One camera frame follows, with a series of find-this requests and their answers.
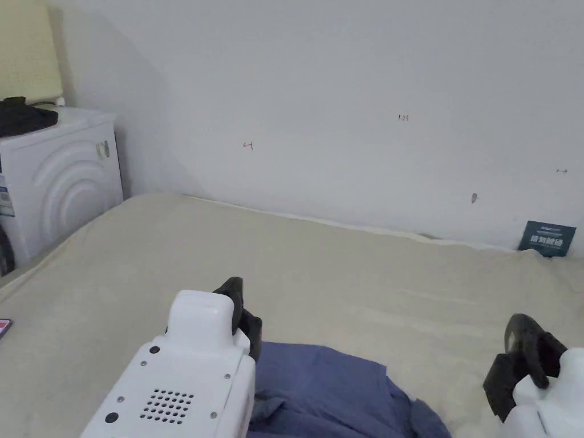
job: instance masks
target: white wall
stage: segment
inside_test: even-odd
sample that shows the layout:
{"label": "white wall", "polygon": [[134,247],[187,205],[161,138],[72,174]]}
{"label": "white wall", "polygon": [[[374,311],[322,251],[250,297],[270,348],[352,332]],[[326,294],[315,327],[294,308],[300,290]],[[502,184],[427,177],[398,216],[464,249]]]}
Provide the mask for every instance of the white wall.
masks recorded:
{"label": "white wall", "polygon": [[581,0],[51,2],[127,194],[510,247],[584,227]]}

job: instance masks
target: bed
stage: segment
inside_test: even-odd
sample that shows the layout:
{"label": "bed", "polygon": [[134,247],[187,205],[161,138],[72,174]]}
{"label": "bed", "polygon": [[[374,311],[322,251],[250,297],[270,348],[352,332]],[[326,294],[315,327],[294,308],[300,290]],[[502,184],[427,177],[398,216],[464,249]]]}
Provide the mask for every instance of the bed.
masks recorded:
{"label": "bed", "polygon": [[514,312],[568,346],[582,262],[357,230],[178,194],[132,198],[0,289],[2,437],[77,438],[181,289],[244,278],[264,340],[387,365],[458,437],[497,428],[482,382]]}

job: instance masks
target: washing machine door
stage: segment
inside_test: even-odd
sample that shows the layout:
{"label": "washing machine door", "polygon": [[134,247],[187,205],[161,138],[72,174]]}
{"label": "washing machine door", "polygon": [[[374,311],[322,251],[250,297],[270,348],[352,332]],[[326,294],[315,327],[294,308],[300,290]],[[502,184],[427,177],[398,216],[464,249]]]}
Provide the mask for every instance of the washing machine door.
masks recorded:
{"label": "washing machine door", "polygon": [[0,226],[0,277],[14,271],[14,251],[6,232]]}

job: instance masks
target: washing machine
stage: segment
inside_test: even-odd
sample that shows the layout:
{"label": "washing machine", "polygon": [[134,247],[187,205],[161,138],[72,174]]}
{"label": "washing machine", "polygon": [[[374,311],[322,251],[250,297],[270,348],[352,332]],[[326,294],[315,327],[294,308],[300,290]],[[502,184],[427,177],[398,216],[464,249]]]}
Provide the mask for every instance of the washing machine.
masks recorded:
{"label": "washing machine", "polygon": [[16,267],[123,201],[114,116],[50,109],[55,126],[0,138],[0,224]]}

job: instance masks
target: blue cloth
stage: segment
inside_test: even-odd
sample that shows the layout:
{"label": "blue cloth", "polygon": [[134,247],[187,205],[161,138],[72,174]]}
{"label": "blue cloth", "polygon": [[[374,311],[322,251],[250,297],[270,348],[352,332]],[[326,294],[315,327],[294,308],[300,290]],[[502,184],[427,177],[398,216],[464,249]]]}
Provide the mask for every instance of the blue cloth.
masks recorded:
{"label": "blue cloth", "polygon": [[316,345],[262,342],[248,438],[451,438],[385,367]]}

